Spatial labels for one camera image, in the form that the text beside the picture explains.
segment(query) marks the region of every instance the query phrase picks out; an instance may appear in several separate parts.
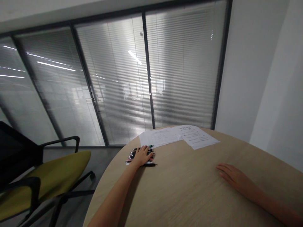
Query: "pile of pens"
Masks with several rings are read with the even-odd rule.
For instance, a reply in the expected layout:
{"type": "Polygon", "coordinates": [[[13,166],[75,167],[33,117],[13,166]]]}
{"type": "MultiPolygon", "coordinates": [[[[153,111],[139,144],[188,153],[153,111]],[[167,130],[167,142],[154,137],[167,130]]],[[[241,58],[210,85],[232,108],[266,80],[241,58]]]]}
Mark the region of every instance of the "pile of pens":
{"type": "MultiPolygon", "coordinates": [[[[149,150],[147,152],[147,155],[149,155],[151,152],[154,152],[153,149],[151,149],[151,147],[153,147],[153,145],[150,145],[149,146],[149,150]]],[[[135,155],[136,155],[136,152],[137,152],[137,148],[134,148],[131,153],[129,154],[129,157],[128,159],[126,160],[126,165],[129,165],[132,160],[134,159],[135,155]]],[[[152,161],[154,160],[154,154],[152,155],[152,157],[143,165],[143,166],[146,166],[146,167],[153,167],[153,166],[156,166],[155,163],[153,163],[152,161]]]]}

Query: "chair backrest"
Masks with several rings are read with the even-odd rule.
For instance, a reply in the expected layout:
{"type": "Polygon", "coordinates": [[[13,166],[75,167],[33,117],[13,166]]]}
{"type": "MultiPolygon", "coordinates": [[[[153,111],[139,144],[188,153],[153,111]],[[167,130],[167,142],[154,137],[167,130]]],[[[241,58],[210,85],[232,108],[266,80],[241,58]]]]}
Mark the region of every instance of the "chair backrest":
{"type": "Polygon", "coordinates": [[[0,187],[42,164],[42,148],[0,121],[0,187]]]}

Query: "white paper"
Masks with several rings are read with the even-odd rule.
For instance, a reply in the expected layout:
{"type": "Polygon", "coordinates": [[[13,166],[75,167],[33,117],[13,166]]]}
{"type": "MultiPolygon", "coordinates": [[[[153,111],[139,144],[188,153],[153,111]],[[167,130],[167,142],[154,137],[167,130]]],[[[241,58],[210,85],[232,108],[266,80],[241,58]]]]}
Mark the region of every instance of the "white paper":
{"type": "Polygon", "coordinates": [[[143,132],[139,135],[141,146],[153,145],[153,148],[182,140],[178,130],[174,128],[163,128],[143,132]]]}
{"type": "Polygon", "coordinates": [[[220,142],[197,126],[181,125],[173,127],[173,130],[178,132],[194,150],[220,142]]]}

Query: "round table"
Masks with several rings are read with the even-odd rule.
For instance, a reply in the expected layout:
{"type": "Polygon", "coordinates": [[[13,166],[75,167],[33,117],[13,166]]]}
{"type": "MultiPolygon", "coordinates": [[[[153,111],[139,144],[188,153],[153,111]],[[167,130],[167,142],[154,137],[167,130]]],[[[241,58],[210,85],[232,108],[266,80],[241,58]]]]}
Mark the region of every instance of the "round table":
{"type": "MultiPolygon", "coordinates": [[[[184,140],[155,148],[156,167],[141,167],[128,191],[119,226],[284,226],[219,175],[218,163],[236,166],[265,192],[303,214],[303,174],[242,140],[202,129],[220,143],[193,150],[184,140]]],[[[115,156],[87,211],[87,226],[126,168],[138,137],[115,156]]]]}

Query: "hand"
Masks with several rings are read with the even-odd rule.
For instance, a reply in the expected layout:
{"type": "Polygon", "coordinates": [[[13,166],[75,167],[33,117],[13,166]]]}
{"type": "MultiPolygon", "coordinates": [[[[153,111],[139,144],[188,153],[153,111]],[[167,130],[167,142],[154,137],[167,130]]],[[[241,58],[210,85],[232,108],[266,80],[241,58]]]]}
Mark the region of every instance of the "hand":
{"type": "Polygon", "coordinates": [[[223,171],[220,175],[224,180],[250,201],[256,202],[258,197],[263,194],[263,191],[236,167],[220,163],[216,168],[223,171]]]}
{"type": "Polygon", "coordinates": [[[143,166],[154,154],[151,152],[147,155],[148,148],[146,145],[142,146],[141,149],[137,148],[136,155],[131,163],[138,165],[138,167],[143,166]]]}

